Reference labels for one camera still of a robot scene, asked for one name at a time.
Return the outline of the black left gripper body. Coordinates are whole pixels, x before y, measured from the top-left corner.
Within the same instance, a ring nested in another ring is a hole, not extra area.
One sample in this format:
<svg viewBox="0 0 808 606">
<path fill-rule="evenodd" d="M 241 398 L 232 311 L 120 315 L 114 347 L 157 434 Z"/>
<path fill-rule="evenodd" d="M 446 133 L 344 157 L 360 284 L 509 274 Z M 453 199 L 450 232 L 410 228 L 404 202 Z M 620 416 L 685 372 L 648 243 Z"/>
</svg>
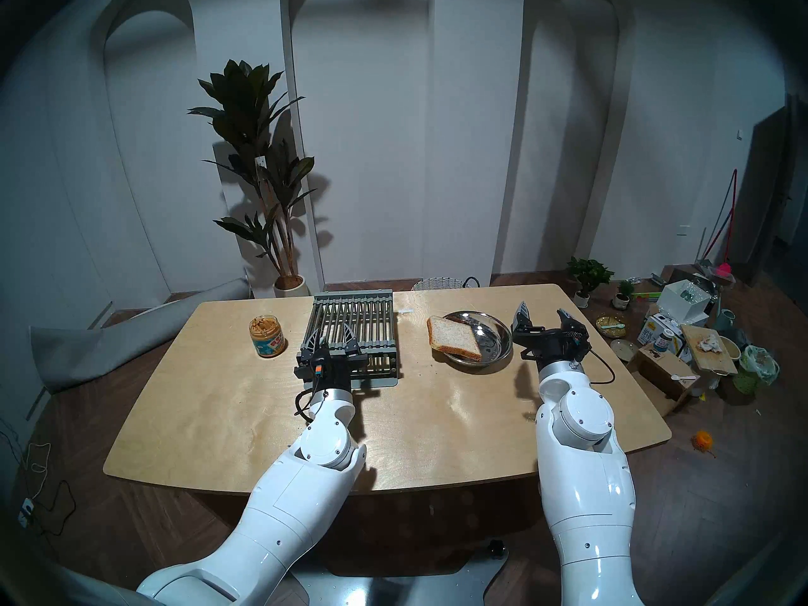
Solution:
<svg viewBox="0 0 808 606">
<path fill-rule="evenodd" d="M 297 366 L 293 369 L 294 375 L 304 381 L 310 382 L 313 394 L 326 389 L 339 389 L 352 391 L 352 373 L 366 367 L 368 354 L 359 356 L 345 356 L 333 354 L 329 348 L 319 348 L 313 356 L 297 358 Z"/>
</svg>

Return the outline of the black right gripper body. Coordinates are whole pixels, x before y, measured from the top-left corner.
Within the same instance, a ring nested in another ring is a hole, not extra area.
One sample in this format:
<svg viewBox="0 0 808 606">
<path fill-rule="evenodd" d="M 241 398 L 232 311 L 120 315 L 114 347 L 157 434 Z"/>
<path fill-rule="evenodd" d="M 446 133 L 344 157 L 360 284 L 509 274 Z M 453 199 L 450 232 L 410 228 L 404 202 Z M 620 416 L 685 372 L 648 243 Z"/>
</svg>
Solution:
<svg viewBox="0 0 808 606">
<path fill-rule="evenodd" d="M 588 333 L 579 336 L 560 328 L 534 326 L 533 331 L 513 331 L 512 342 L 524 348 L 521 359 L 534 361 L 539 367 L 559 361 L 581 363 L 592 350 Z"/>
</svg>

